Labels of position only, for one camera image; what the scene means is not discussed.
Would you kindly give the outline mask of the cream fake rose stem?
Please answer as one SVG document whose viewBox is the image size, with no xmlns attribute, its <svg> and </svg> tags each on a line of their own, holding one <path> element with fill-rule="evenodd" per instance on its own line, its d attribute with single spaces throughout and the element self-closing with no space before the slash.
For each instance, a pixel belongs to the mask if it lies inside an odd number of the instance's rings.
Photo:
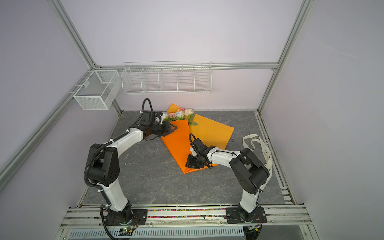
<svg viewBox="0 0 384 240">
<path fill-rule="evenodd" d="M 185 109 L 184 111 L 185 119 L 188 120 L 189 126 L 197 126 L 198 123 L 194 121 L 195 112 L 192 109 Z"/>
</svg>

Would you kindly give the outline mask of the white fake rose stem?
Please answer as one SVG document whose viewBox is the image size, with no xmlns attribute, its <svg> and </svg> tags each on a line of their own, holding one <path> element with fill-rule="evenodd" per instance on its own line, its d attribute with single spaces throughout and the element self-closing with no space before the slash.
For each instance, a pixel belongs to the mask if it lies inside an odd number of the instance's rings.
<svg viewBox="0 0 384 240">
<path fill-rule="evenodd" d="M 183 120 L 185 119 L 185 112 L 184 111 L 178 111 L 175 113 L 175 119 Z"/>
</svg>

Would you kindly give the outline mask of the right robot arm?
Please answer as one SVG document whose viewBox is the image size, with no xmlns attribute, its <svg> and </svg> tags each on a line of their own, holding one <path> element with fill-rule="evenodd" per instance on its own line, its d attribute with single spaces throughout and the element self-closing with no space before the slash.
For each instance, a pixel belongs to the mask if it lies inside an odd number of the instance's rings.
<svg viewBox="0 0 384 240">
<path fill-rule="evenodd" d="M 235 223 L 259 223 L 263 220 L 264 209 L 259 206 L 260 193 L 272 175 L 269 156 L 263 163 L 249 148 L 242 151 L 222 150 L 215 146 L 206 146 L 199 138 L 189 139 L 191 154 L 187 157 L 186 167 L 192 169 L 212 168 L 222 165 L 232 169 L 240 186 L 243 188 L 242 199 L 238 208 L 229 208 L 227 220 Z"/>
</svg>

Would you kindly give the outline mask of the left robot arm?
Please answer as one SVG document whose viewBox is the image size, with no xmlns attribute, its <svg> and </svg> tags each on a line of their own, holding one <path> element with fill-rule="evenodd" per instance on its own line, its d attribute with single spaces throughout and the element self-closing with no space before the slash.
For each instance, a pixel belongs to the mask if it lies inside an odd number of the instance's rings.
<svg viewBox="0 0 384 240">
<path fill-rule="evenodd" d="M 155 112 L 151 100 L 146 98 L 142 103 L 140 116 L 125 133 L 104 144 L 94 144 L 90 147 L 84 180 L 90 188 L 98 189 L 106 200 L 107 204 L 101 206 L 101 212 L 108 211 L 108 217 L 119 221 L 120 225 L 131 224 L 135 216 L 131 203 L 119 183 L 119 157 L 151 135 L 166 137 L 177 129 L 177 126 L 166 121 L 164 113 Z"/>
</svg>

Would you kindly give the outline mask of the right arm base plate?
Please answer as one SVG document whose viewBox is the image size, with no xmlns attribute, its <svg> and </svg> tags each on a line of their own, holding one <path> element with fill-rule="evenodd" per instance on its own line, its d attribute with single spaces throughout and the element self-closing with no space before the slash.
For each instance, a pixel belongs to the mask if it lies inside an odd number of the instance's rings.
<svg viewBox="0 0 384 240">
<path fill-rule="evenodd" d="M 225 219 L 229 224 L 264 224 L 267 222 L 265 209 L 261 206 L 257 206 L 251 213 L 241 206 L 226 208 Z"/>
</svg>

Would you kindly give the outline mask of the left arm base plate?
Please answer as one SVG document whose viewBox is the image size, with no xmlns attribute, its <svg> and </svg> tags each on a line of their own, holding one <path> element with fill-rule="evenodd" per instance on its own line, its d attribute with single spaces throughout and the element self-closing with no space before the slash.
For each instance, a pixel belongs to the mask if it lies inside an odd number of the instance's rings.
<svg viewBox="0 0 384 240">
<path fill-rule="evenodd" d="M 107 226 L 136 226 L 145 225 L 148 209 L 133 209 L 123 212 L 108 210 L 105 216 Z"/>
</svg>

